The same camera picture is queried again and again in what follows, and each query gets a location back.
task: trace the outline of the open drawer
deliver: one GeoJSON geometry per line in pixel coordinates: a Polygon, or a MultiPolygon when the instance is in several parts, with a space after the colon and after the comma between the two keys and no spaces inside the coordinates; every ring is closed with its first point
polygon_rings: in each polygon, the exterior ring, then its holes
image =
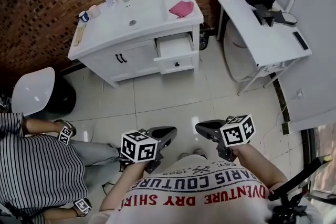
{"type": "Polygon", "coordinates": [[[189,33],[161,37],[156,40],[158,58],[154,62],[161,74],[193,69],[198,64],[198,50],[194,48],[189,33]]]}

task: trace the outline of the person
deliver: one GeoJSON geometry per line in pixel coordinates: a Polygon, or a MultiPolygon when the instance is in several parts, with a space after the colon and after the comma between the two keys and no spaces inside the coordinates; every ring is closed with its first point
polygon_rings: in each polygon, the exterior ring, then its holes
{"type": "Polygon", "coordinates": [[[76,134],[66,121],[0,114],[0,204],[33,223],[83,215],[76,206],[58,207],[87,197],[120,169],[119,152],[109,144],[70,140],[66,145],[42,134],[60,133],[64,126],[76,134]]]}
{"type": "MultiPolygon", "coordinates": [[[[209,161],[203,150],[145,178],[146,163],[128,166],[89,223],[267,223],[281,204],[267,197],[287,178],[251,145],[232,150],[242,166],[209,161]]],[[[307,215],[296,223],[322,223],[308,200],[300,204],[308,206],[307,215]]]]}

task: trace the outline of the striped shirt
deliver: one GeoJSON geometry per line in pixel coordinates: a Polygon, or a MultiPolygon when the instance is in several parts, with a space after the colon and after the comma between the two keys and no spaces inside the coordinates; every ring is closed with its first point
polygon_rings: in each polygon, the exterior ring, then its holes
{"type": "Polygon", "coordinates": [[[86,197],[85,167],[75,149],[54,136],[24,137],[22,120],[21,114],[0,114],[0,203],[32,216],[86,197]]]}

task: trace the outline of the bathroom vanity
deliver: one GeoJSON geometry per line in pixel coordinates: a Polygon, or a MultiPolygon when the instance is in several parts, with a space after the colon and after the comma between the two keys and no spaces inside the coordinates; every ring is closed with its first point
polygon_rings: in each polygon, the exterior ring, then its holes
{"type": "Polygon", "coordinates": [[[195,0],[116,0],[98,7],[101,14],[86,23],[74,46],[85,24],[78,23],[68,58],[79,59],[113,87],[124,79],[198,68],[203,15],[195,0]],[[192,1],[193,12],[184,18],[171,14],[179,1],[192,1]]]}

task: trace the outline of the cabinet door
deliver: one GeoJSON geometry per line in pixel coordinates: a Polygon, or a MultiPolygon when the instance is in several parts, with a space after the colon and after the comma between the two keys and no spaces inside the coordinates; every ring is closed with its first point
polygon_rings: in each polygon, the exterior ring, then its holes
{"type": "Polygon", "coordinates": [[[119,81],[133,78],[133,72],[125,57],[122,60],[122,51],[112,48],[103,49],[88,55],[83,61],[88,68],[98,75],[107,77],[110,81],[119,81]]]}
{"type": "Polygon", "coordinates": [[[158,56],[153,39],[127,46],[123,50],[122,56],[126,57],[134,77],[159,72],[153,60],[158,56]]]}

